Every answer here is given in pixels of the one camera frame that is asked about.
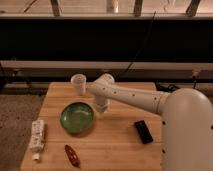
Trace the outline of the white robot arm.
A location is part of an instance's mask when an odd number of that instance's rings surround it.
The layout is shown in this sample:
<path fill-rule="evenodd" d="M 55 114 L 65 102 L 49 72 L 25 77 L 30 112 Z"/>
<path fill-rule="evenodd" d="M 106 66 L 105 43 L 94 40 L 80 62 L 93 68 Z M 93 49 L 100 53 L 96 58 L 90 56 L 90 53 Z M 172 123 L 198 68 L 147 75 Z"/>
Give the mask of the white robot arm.
<path fill-rule="evenodd" d="M 161 117 L 162 171 L 213 171 L 213 104 L 202 92 L 121 87 L 110 74 L 101 75 L 88 90 L 100 113 L 116 100 Z"/>

